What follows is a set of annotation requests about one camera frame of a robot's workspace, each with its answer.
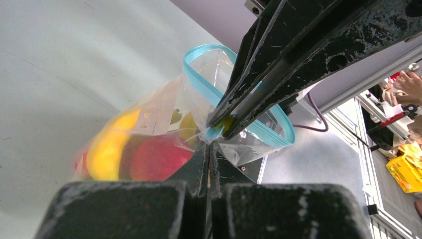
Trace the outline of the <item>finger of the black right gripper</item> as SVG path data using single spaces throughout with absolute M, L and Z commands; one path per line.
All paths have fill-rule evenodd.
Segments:
M 328 36 L 304 61 L 294 65 L 269 100 L 278 104 L 335 72 L 422 31 L 422 3 L 419 0 L 339 2 L 339 7 L 324 20 L 330 29 Z M 235 126 L 234 120 L 224 137 L 233 138 L 247 126 Z
M 324 20 L 337 0 L 272 0 L 245 34 L 220 103 L 208 118 L 216 126 L 234 115 L 245 127 L 276 104 L 269 96 L 294 65 L 304 61 L 330 31 Z

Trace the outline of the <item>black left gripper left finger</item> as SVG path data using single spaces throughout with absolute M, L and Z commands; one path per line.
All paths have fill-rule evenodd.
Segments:
M 80 181 L 52 199 L 37 239 L 207 239 L 210 150 L 162 182 Z

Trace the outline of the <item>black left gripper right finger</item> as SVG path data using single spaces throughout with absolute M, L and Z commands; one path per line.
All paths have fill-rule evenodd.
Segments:
M 215 239 L 369 239 L 363 210 L 336 184 L 256 184 L 209 146 Z

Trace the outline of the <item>red round fruit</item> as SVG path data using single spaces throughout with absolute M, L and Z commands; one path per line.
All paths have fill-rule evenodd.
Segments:
M 193 156 L 191 148 L 173 136 L 154 136 L 133 152 L 129 174 L 135 181 L 164 181 Z

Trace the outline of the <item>clear zip bag blue zipper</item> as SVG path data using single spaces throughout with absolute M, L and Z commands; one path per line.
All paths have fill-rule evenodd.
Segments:
M 207 126 L 228 87 L 237 54 L 205 44 L 189 50 L 180 76 L 111 118 L 75 156 L 74 180 L 164 181 L 187 163 L 201 143 L 216 142 L 239 166 L 296 140 L 292 123 L 273 106 L 231 139 L 226 127 Z

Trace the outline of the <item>yellow banana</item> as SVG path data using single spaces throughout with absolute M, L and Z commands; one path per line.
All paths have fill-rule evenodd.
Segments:
M 198 127 L 194 121 L 193 115 L 191 112 L 188 112 L 181 120 L 178 135 L 184 143 L 187 143 L 191 147 L 196 147 L 197 131 Z

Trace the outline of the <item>yellow green fruit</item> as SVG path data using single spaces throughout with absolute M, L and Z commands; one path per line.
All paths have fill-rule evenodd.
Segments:
M 140 109 L 121 112 L 104 126 L 91 142 L 87 154 L 87 170 L 90 176 L 100 181 L 116 181 L 122 152 L 130 139 Z

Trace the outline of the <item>bystander hand in background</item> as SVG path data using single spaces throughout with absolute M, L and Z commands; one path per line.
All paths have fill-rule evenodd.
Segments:
M 422 79 L 414 71 L 400 71 L 393 86 L 396 90 L 414 98 L 418 103 L 422 103 Z

